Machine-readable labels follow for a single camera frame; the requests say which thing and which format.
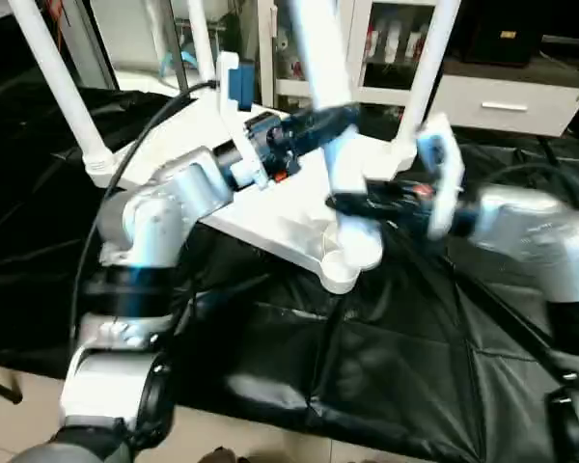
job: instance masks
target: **orange component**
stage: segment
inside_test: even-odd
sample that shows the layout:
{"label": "orange component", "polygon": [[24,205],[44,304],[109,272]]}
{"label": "orange component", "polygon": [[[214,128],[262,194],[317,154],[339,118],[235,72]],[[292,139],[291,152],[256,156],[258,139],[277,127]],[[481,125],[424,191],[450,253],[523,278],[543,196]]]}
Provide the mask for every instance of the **orange component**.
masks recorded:
{"label": "orange component", "polygon": [[420,185],[414,186],[412,189],[414,190],[414,193],[416,193],[420,197],[430,198],[431,196],[433,196],[433,188],[431,188],[429,185],[425,185],[422,183]]}
{"label": "orange component", "polygon": [[278,172],[274,175],[274,181],[277,183],[285,180],[288,177],[288,173],[286,171]]}

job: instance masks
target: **blue component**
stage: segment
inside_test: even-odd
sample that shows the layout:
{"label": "blue component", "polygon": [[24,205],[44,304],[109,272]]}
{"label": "blue component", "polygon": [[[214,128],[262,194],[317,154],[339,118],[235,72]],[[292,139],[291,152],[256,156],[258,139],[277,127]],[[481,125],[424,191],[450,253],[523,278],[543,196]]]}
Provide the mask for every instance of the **blue component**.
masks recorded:
{"label": "blue component", "polygon": [[429,172],[435,174],[438,166],[444,160],[444,152],[442,150],[442,137],[439,135],[421,135],[419,134],[416,140],[418,154],[423,160],[423,164]]}
{"label": "blue component", "polygon": [[238,102],[238,110],[251,111],[255,97],[255,65],[240,63],[238,69],[230,69],[229,97]]}

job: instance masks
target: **wire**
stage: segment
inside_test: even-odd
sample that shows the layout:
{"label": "wire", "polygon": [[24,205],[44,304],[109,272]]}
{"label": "wire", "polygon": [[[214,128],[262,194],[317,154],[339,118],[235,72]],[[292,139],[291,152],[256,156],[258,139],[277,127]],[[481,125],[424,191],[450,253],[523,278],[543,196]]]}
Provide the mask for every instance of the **wire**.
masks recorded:
{"label": "wire", "polygon": [[504,169],[501,169],[497,172],[494,172],[490,176],[485,177],[481,181],[480,186],[484,186],[488,183],[497,183],[499,180],[501,180],[505,176],[508,176],[510,174],[515,174],[515,173],[520,173],[520,172],[526,172],[526,171],[532,171],[532,172],[543,171],[543,172],[546,172],[549,174],[554,174],[554,175],[562,178],[568,185],[570,185],[570,187],[575,188],[577,191],[579,191],[579,177],[576,174],[569,171],[568,169],[565,169],[564,167],[558,168],[558,167],[552,166],[550,164],[542,164],[539,162],[521,164],[518,166],[510,166],[510,167],[506,167]]}
{"label": "wire", "polygon": [[540,54],[540,56],[541,56],[542,58],[544,58],[545,60],[549,60],[550,62],[555,63],[556,65],[560,66],[561,68],[568,69],[568,70],[571,70],[571,71],[576,72],[576,73],[579,74],[579,69],[576,68],[575,66],[569,65],[569,64],[565,63],[564,61],[560,61],[560,60],[558,60],[557,58],[554,58],[554,57],[552,57],[552,56],[550,56],[550,55],[547,55],[546,53],[544,53],[544,52],[542,52],[542,51],[540,51],[539,54]]}
{"label": "wire", "polygon": [[86,261],[88,260],[88,254],[90,251],[90,246],[92,244],[93,238],[95,236],[95,232],[97,230],[97,223],[98,223],[98,214],[100,213],[100,209],[103,204],[109,199],[112,195],[118,183],[120,182],[121,178],[123,177],[124,171],[128,167],[128,164],[133,159],[137,150],[142,146],[144,140],[148,137],[151,130],[156,127],[159,123],[161,123],[168,115],[173,114],[174,112],[181,109],[181,107],[188,102],[188,98],[190,95],[197,91],[201,90],[206,87],[215,88],[217,82],[215,80],[209,80],[207,82],[202,82],[192,87],[189,87],[185,92],[173,97],[169,101],[167,101],[161,109],[159,109],[154,116],[148,121],[146,126],[143,128],[142,132],[139,134],[137,139],[132,143],[126,155],[122,159],[120,165],[114,172],[114,175],[109,180],[109,184],[105,189],[105,193],[100,201],[100,205],[98,210],[96,211],[95,220],[93,221],[92,226],[88,232],[88,236],[86,236],[86,240],[84,241],[84,247],[81,251],[81,256],[79,257],[79,262],[77,263],[77,271],[75,272],[75,279],[73,281],[73,289],[70,301],[70,314],[69,314],[69,353],[70,355],[73,354],[77,345],[77,319],[78,319],[78,310],[77,310],[77,303],[79,299],[79,288],[80,282],[82,279],[82,275],[84,273],[84,267],[86,265]]}

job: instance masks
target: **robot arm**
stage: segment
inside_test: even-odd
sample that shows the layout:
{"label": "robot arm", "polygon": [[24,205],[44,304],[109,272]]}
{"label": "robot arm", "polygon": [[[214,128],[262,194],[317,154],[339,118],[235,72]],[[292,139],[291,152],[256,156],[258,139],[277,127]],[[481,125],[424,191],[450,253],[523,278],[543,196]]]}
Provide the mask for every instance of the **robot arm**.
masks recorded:
{"label": "robot arm", "polygon": [[439,177],[434,186],[372,182],[368,194],[337,193],[328,204],[345,214],[391,221],[417,237],[464,237],[527,265],[545,299],[551,357],[564,384],[546,400],[554,447],[559,461],[579,461],[579,210],[542,191],[500,185],[458,199],[461,176],[454,166],[460,155],[441,119],[419,132],[418,149]]}
{"label": "robot arm", "polygon": [[[356,107],[304,112],[283,121],[264,113],[247,124],[267,181],[299,170],[297,158],[355,123]],[[171,358],[165,349],[181,313],[172,275],[194,225],[255,181],[236,148],[198,148],[156,171],[142,187],[102,206],[101,269],[85,286],[79,347],[61,396],[60,431],[17,463],[123,463],[169,433]]]}

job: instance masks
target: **black cable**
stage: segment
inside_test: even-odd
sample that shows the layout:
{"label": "black cable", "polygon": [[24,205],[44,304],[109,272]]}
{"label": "black cable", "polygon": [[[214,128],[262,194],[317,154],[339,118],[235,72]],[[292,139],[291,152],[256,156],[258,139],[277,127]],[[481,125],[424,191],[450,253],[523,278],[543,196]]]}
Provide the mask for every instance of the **black cable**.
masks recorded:
{"label": "black cable", "polygon": [[576,174],[569,171],[568,169],[565,169],[564,167],[558,168],[550,164],[542,164],[539,162],[521,164],[518,166],[510,166],[501,169],[497,172],[494,172],[490,176],[485,177],[481,181],[480,186],[485,186],[488,183],[497,183],[499,180],[502,179],[502,177],[526,171],[554,174],[562,178],[564,181],[566,181],[567,184],[570,185],[570,187],[575,188],[577,191],[579,191],[579,177]]}
{"label": "black cable", "polygon": [[[556,153],[549,145],[549,142],[547,142],[547,140],[544,137],[538,136],[537,139],[540,145],[542,146],[542,150],[547,156],[547,161],[549,161],[549,164],[551,164],[553,167],[557,169],[562,169],[563,167],[562,163],[560,162],[560,159],[558,159],[558,156],[556,156]],[[561,181],[562,181],[561,182],[562,188],[564,189],[566,195],[570,199],[570,203],[575,209],[579,209],[579,197],[575,194],[574,187],[567,180],[561,178]]]}
{"label": "black cable", "polygon": [[70,314],[69,314],[69,355],[72,355],[75,352],[75,348],[77,345],[77,318],[78,318],[78,310],[77,310],[77,302],[79,298],[79,287],[80,281],[82,279],[82,275],[84,273],[84,266],[86,265],[86,261],[88,260],[88,253],[90,251],[90,245],[93,241],[95,236],[95,231],[97,230],[97,222],[98,222],[98,214],[100,212],[101,207],[103,204],[109,199],[112,195],[120,179],[123,177],[124,171],[128,167],[128,164],[133,159],[135,152],[141,147],[142,143],[148,137],[149,133],[153,128],[155,128],[159,123],[161,123],[165,118],[168,117],[170,114],[174,114],[176,111],[181,109],[181,107],[188,102],[188,98],[190,95],[197,91],[201,90],[206,87],[215,88],[217,82],[215,80],[209,80],[207,82],[202,82],[200,84],[194,85],[193,87],[189,87],[185,92],[173,97],[169,101],[167,101],[161,109],[159,109],[154,116],[151,117],[149,122],[146,124],[142,132],[139,134],[137,139],[133,142],[130,146],[126,155],[124,156],[123,160],[121,161],[120,165],[114,172],[114,175],[109,180],[109,184],[107,185],[107,189],[105,189],[105,193],[103,194],[102,199],[100,200],[100,205],[98,210],[96,211],[95,220],[93,221],[92,226],[90,227],[90,231],[88,232],[88,236],[86,237],[86,241],[84,241],[84,247],[81,251],[81,256],[79,258],[79,262],[77,264],[77,271],[75,272],[75,279],[73,281],[73,289],[70,301]]}

